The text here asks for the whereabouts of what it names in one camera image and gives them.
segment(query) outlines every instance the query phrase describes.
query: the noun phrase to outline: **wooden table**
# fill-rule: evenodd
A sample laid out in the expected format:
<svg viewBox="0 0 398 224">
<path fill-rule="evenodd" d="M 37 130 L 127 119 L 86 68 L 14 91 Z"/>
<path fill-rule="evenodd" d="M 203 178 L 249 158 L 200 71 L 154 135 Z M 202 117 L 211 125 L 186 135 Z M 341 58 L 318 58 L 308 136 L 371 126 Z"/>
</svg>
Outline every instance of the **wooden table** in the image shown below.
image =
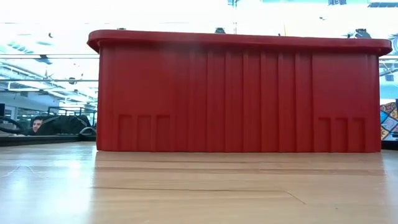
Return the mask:
<svg viewBox="0 0 398 224">
<path fill-rule="evenodd" d="M 398 152 L 0 147 L 0 223 L 398 223 Z"/>
</svg>

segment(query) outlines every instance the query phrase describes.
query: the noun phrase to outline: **man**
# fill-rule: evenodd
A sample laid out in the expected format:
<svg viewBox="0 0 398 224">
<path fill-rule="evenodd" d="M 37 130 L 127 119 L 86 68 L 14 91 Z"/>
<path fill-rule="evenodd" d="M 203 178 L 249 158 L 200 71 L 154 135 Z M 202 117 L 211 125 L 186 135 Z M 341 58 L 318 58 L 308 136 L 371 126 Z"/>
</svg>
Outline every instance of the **man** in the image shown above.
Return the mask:
<svg viewBox="0 0 398 224">
<path fill-rule="evenodd" d="M 39 128 L 41 127 L 42 123 L 43 123 L 43 118 L 42 117 L 40 117 L 40 116 L 35 117 L 35 119 L 33 120 L 32 128 L 29 128 L 28 130 L 23 131 L 20 134 L 25 135 L 25 136 L 34 136 L 34 135 L 36 135 L 36 132 L 37 132 L 37 130 L 39 130 Z"/>
</svg>

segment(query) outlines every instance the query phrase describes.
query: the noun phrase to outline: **table surface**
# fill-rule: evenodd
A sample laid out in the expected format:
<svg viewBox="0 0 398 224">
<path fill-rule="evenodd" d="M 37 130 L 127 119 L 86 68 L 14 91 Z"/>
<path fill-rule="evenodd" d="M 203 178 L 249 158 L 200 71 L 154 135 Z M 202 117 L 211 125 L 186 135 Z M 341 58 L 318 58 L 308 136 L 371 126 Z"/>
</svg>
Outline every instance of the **table surface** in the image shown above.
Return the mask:
<svg viewBox="0 0 398 224">
<path fill-rule="evenodd" d="M 398 151 L 97 152 L 0 147 L 0 223 L 398 223 Z"/>
</svg>

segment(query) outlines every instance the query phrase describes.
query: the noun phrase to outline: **plastic bin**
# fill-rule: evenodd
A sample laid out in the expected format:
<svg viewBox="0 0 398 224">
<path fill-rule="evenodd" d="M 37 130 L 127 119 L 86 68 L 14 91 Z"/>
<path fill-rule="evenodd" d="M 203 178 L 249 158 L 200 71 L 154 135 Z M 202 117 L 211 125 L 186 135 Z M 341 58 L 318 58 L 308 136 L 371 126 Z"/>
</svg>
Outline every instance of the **plastic bin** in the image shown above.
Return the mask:
<svg viewBox="0 0 398 224">
<path fill-rule="evenodd" d="M 388 40 L 97 30 L 97 148 L 379 152 Z"/>
</svg>

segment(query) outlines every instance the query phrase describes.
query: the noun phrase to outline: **colorful patterned object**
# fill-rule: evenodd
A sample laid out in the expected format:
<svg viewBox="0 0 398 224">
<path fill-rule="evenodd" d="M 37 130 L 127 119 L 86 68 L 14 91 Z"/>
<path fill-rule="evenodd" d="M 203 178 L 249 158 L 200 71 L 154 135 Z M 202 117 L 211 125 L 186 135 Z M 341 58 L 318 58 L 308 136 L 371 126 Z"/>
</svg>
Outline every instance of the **colorful patterned object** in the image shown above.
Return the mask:
<svg viewBox="0 0 398 224">
<path fill-rule="evenodd" d="M 395 140 L 391 133 L 398 132 L 398 111 L 396 103 L 380 106 L 381 139 Z"/>
</svg>

